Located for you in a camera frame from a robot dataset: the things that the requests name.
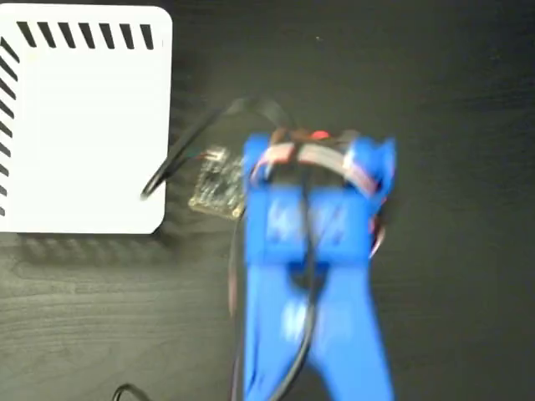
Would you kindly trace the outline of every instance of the black table surface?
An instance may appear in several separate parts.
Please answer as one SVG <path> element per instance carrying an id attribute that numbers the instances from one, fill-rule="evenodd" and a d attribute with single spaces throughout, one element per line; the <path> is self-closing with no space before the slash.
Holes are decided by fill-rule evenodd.
<path id="1" fill-rule="evenodd" d="M 532 2 L 154 4 L 174 20 L 173 139 L 244 94 L 397 139 L 372 280 L 397 399 L 533 399 Z M 269 128 L 232 118 L 199 145 Z M 0 236 L 2 401 L 105 401 L 124 381 L 155 401 L 227 396 L 232 224 L 188 210 L 195 174 L 172 180 L 155 236 Z"/>

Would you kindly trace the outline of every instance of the circuit board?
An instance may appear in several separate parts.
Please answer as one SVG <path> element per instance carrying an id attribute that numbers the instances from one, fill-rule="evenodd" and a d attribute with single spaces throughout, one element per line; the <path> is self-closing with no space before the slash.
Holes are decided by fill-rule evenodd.
<path id="1" fill-rule="evenodd" d="M 242 157 L 233 157 L 222 147 L 211 147 L 205 159 L 189 206 L 194 211 L 236 220 L 244 208 Z"/>

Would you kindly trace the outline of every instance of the white device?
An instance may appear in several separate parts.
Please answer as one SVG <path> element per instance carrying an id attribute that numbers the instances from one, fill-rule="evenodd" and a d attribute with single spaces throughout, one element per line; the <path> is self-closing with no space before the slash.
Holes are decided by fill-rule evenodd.
<path id="1" fill-rule="evenodd" d="M 147 234 L 165 185 L 172 21 L 162 8 L 0 5 L 0 231 Z"/>

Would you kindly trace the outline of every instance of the wood grain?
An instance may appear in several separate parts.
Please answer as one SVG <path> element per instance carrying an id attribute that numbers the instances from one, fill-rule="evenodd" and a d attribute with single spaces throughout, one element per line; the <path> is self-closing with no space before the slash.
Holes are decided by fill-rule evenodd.
<path id="1" fill-rule="evenodd" d="M 174 137 L 244 94 L 312 129 L 395 135 L 373 288 L 398 399 L 532 399 L 531 3 L 155 4 L 175 25 Z M 229 119 L 198 144 L 239 150 L 268 128 Z M 124 381 L 155 401 L 224 399 L 232 224 L 187 210 L 195 173 L 173 179 L 150 238 L 0 236 L 2 401 L 107 400 Z"/>

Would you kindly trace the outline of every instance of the black wire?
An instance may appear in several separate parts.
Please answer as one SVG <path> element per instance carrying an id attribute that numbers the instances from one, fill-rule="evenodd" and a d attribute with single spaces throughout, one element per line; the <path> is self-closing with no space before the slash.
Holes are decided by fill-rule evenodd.
<path id="1" fill-rule="evenodd" d="M 202 134 L 206 128 L 214 124 L 221 117 L 246 111 L 260 114 L 271 121 L 276 127 L 294 127 L 294 122 L 291 117 L 274 100 L 257 97 L 234 99 L 227 107 L 215 108 L 208 111 L 201 119 L 197 120 L 194 125 L 181 134 L 178 140 L 169 149 L 166 159 L 146 183 L 145 188 L 141 191 L 141 196 L 150 196 L 165 180 L 176 172 L 181 164 L 179 161 L 178 167 L 176 167 L 177 160 L 181 158 L 191 142 L 193 142 L 197 136 Z"/>
<path id="2" fill-rule="evenodd" d="M 290 163 L 297 164 L 297 154 L 301 149 L 303 144 L 295 144 L 293 147 L 293 154 L 290 159 Z M 303 370 L 303 366 L 306 363 L 308 353 L 312 347 L 313 333 L 316 328 L 316 320 L 318 315 L 318 286 L 316 279 L 316 257 L 315 250 L 316 246 L 314 244 L 314 235 L 312 222 L 310 219 L 310 171 L 309 167 L 306 165 L 298 165 L 298 168 L 301 170 L 301 189 L 302 189 L 302 200 L 301 200 L 301 212 L 303 215 L 303 224 L 305 230 L 305 241 L 306 241 L 306 250 L 304 265 L 308 278 L 308 302 L 305 312 L 304 320 L 304 329 L 303 329 L 303 338 L 299 345 L 299 349 L 295 358 L 293 359 L 290 369 L 284 376 L 283 380 L 279 383 L 278 387 L 275 389 L 269 401 L 279 401 L 283 399 L 288 391 L 292 388 L 296 378 Z"/>
<path id="3" fill-rule="evenodd" d="M 120 397 L 124 393 L 132 394 L 139 401 L 151 401 L 149 396 L 145 394 L 143 390 L 141 390 L 140 388 L 137 388 L 134 384 L 130 384 L 130 383 L 125 383 L 125 384 L 120 385 L 115 390 L 114 395 L 111 398 L 111 401 L 120 401 Z"/>

